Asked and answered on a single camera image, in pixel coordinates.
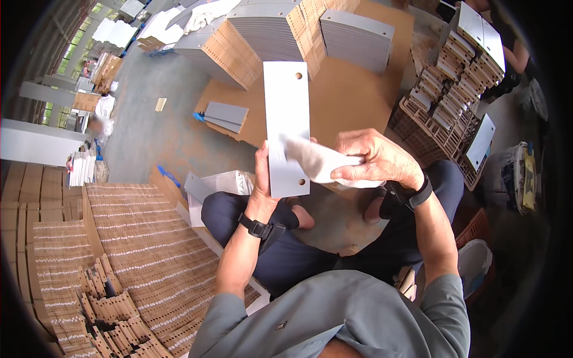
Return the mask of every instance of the paint bucket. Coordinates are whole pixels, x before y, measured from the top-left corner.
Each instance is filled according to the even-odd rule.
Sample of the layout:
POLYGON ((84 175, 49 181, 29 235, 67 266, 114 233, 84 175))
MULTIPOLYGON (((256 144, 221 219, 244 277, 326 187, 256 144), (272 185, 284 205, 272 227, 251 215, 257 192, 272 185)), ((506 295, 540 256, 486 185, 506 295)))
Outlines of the paint bucket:
POLYGON ((488 204, 506 207, 518 211, 521 215, 529 211, 523 206, 525 150, 527 143, 522 141, 505 152, 488 157, 480 179, 488 204))
POLYGON ((464 286, 464 299, 474 293, 484 282, 493 254, 482 239, 469 241, 458 251, 458 272, 464 286))

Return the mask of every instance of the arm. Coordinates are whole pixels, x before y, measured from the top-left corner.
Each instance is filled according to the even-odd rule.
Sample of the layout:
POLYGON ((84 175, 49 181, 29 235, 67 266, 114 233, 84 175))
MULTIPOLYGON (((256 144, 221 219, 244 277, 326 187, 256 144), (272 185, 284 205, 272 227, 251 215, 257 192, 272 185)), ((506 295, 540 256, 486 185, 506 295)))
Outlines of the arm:
MULTIPOLYGON (((268 155, 269 148, 265 141, 255 153, 256 181, 245 209, 245 215, 249 219, 263 224, 269 222, 280 200, 270 197, 268 155)), ((233 293, 240 299, 245 299, 244 290, 257 264, 260 242, 261 239, 250 235, 247 228, 239 224, 219 260, 215 294, 233 293)))
POLYGON ((521 41, 515 40, 513 43, 513 51, 510 51, 507 47, 503 46, 503 55, 517 74, 521 74, 525 71, 527 61, 529 61, 529 51, 521 41))
MULTIPOLYGON (((345 155, 364 155, 366 162, 340 167, 332 172, 332 178, 395 180, 415 190, 423 185, 423 173, 414 158, 374 129, 338 134, 335 149, 345 155)), ((444 274, 459 276, 452 227, 434 193, 416 207, 414 216, 418 247, 426 267, 426 286, 444 274)))

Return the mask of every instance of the orange crate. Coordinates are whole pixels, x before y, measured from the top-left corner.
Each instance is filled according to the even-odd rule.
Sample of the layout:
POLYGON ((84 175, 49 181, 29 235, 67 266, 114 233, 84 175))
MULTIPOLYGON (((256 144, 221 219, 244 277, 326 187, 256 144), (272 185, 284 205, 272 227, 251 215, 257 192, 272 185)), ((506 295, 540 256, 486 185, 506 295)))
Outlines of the orange crate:
MULTIPOLYGON (((474 215, 472 220, 466 226, 465 230, 462 231, 460 235, 456 237, 456 246, 461 249, 465 244, 474 239, 482 239, 485 241, 489 249, 491 250, 491 242, 489 239, 489 225, 488 218, 485 215, 485 210, 483 208, 479 209, 477 214, 474 215)), ((471 296, 469 296, 465 302, 466 305, 471 305, 480 296, 480 294, 485 290, 485 288, 493 281, 496 276, 496 265, 495 259, 492 259, 492 264, 489 267, 488 273, 484 277, 484 282, 480 287, 475 290, 471 296)))

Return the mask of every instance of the watch strap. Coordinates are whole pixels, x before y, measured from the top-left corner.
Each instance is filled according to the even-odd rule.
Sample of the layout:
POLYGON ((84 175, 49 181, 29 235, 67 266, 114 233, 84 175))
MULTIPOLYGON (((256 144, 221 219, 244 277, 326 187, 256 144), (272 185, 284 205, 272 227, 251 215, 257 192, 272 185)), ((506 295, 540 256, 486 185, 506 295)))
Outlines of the watch strap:
POLYGON ((412 195, 410 199, 408 199, 408 204, 410 208, 414 210, 418 205, 428 200, 432 190, 433 188, 431 186, 430 177, 428 176, 427 173, 424 173, 424 184, 422 184, 420 190, 416 191, 414 195, 412 195))
POLYGON ((260 221, 251 220, 248 217, 246 217, 244 213, 241 213, 241 215, 239 215, 239 219, 237 221, 239 221, 241 225, 245 226, 249 230, 250 235, 257 238, 264 237, 265 234, 268 234, 268 232, 270 231, 268 225, 265 225, 260 221))

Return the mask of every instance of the person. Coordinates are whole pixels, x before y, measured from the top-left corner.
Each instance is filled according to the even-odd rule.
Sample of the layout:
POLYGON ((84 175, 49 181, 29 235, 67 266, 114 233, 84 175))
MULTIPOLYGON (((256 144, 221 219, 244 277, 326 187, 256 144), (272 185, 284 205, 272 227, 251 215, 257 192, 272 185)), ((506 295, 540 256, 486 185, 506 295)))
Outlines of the person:
MULTIPOLYGON (((255 154, 251 196, 217 192, 203 204, 202 220, 225 249, 190 358, 468 356, 469 319, 451 228, 464 190, 461 171, 445 160, 422 170, 374 129, 338 134, 335 149, 366 162, 335 169, 332 178, 394 180, 427 199, 413 211, 397 210, 381 236, 350 257, 307 246, 288 230, 258 255, 261 240, 237 222, 241 214, 287 229, 313 224, 300 205, 271 197, 265 141, 255 154), (419 308, 387 282, 400 267, 422 260, 419 308), (341 269, 333 270, 338 261, 341 269), (251 276, 275 299, 248 317, 244 290, 251 276)), ((372 221, 381 201, 372 201, 365 219, 372 221)))
POLYGON ((521 82, 520 75, 527 68, 530 68, 529 72, 532 71, 532 66, 528 66, 529 51, 523 42, 515 36, 513 29, 495 4, 490 4, 489 0, 465 0, 465 3, 478 13, 491 10, 492 26, 501 37, 503 55, 505 57, 505 77, 497 86, 486 89, 481 95, 482 99, 491 101, 511 92, 513 88, 517 87, 521 82))

